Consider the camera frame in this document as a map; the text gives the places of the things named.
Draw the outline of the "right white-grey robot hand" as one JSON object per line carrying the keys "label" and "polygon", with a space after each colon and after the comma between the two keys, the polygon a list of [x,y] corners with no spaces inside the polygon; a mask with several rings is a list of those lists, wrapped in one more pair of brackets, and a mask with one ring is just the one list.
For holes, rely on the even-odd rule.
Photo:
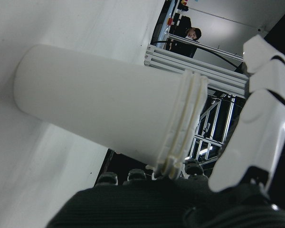
{"label": "right white-grey robot hand", "polygon": [[285,55],[260,36],[244,44],[246,103],[206,177],[129,178],[76,193],[50,228],[285,228],[267,194],[285,142]]}

